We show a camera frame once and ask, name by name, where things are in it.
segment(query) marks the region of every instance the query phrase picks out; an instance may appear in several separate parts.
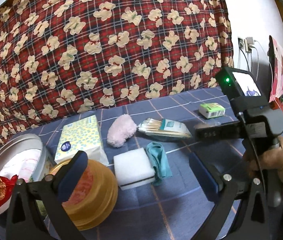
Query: blue checkered tablecloth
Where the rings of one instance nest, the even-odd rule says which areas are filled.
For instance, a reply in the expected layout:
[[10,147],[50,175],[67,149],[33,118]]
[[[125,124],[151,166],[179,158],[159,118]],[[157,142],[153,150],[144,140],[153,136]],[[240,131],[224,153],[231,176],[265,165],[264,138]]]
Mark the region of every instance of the blue checkered tablecloth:
[[[219,103],[226,108],[223,117],[206,120],[198,113],[202,103]],[[104,150],[109,159],[109,168],[113,170],[113,157],[140,147],[146,147],[151,138],[134,136],[121,148],[112,148],[107,144],[107,132],[113,121],[122,114],[129,114],[136,124],[146,118],[167,118],[180,122],[195,120],[204,122],[230,122],[235,120],[229,101],[220,88],[201,89],[183,92],[177,95],[136,102],[131,105],[111,109],[99,109],[64,118],[24,133],[35,133],[51,153],[55,153],[62,128],[65,124],[96,115],[101,127]],[[244,148],[241,140],[230,140],[228,144],[234,153],[242,155]],[[82,231],[86,239],[97,240],[189,240],[207,218],[213,203],[209,202],[193,172],[188,158],[196,142],[192,139],[177,142],[164,142],[173,176],[167,178],[158,187],[144,185],[130,190],[119,190],[118,200],[113,212],[99,226]],[[235,201],[228,219],[219,235],[223,237],[238,208]],[[46,225],[51,235],[59,239],[49,220]],[[5,230],[0,227],[0,238],[5,239]]]

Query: cable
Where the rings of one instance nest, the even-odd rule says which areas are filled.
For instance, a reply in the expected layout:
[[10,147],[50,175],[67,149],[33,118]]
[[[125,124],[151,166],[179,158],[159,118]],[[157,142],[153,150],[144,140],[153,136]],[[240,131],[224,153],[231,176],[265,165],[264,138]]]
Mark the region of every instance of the cable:
[[252,53],[251,53],[251,50],[250,50],[250,60],[251,60],[251,64],[250,64],[250,72],[252,72]]
[[255,46],[249,45],[250,48],[253,48],[257,51],[257,74],[256,74],[256,81],[258,79],[258,73],[259,73],[259,52],[258,49]]
[[240,50],[238,51],[238,68],[240,69]]
[[[262,47],[262,45],[260,44],[260,42],[259,42],[259,41],[256,41],[256,40],[254,40],[254,42],[257,42],[257,43],[259,44],[259,46],[261,47],[262,51],[264,52],[264,54],[266,55],[266,58],[267,58],[267,60],[268,60],[269,67],[270,67],[270,70],[271,70],[271,90],[273,90],[273,82],[274,82],[273,67],[271,66],[271,63],[270,63],[269,58],[268,58],[268,55],[267,55],[267,53],[264,51],[264,48]],[[276,99],[275,99],[275,102],[276,102],[276,104],[278,105],[279,109],[281,109],[281,107],[280,107],[280,105],[278,104],[278,102],[276,101]]]
[[249,132],[248,132],[248,129],[247,129],[247,126],[246,126],[246,121],[245,121],[245,118],[243,117],[243,112],[239,112],[236,117],[238,118],[239,121],[241,121],[241,123],[243,124],[243,126],[245,128],[248,140],[249,140],[251,147],[252,147],[252,150],[254,152],[254,158],[255,158],[256,164],[257,164],[259,172],[260,172],[262,187],[263,187],[264,193],[266,195],[264,174],[262,173],[262,169],[261,169],[261,166],[260,166],[260,162],[259,162],[259,158],[258,158],[258,155],[257,155],[257,150],[256,150],[256,147],[255,147],[255,144],[254,144],[254,142],[252,141],[252,138],[249,135]]
[[243,55],[244,55],[244,57],[245,57],[245,60],[246,60],[246,62],[247,62],[247,67],[248,67],[248,70],[249,70],[249,64],[248,64],[248,60],[247,60],[247,57],[246,57],[246,55],[245,55],[245,52],[243,52],[242,48],[239,48],[239,49],[240,49],[240,51],[243,53]]

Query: teal cloth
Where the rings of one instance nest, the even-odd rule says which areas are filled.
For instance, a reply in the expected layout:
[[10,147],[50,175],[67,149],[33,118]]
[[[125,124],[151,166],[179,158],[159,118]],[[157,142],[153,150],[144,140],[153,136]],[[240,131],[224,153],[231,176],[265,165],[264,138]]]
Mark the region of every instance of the teal cloth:
[[162,144],[151,142],[146,147],[146,153],[151,165],[155,169],[153,185],[158,186],[164,178],[172,176],[165,149]]

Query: pink fluffy sponge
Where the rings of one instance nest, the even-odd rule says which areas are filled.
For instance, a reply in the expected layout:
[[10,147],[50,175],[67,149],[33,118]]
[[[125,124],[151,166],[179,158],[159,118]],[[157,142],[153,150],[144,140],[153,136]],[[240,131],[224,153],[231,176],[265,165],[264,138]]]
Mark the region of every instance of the pink fluffy sponge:
[[126,139],[135,134],[137,125],[128,114],[118,117],[108,130],[107,142],[113,147],[121,147]]

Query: red wrapped candy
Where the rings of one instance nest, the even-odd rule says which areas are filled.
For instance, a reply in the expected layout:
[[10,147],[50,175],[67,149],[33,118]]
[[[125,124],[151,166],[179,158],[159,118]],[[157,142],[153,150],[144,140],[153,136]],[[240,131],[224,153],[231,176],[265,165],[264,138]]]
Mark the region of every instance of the red wrapped candy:
[[0,207],[10,199],[17,179],[17,175],[12,176],[11,179],[0,176]]

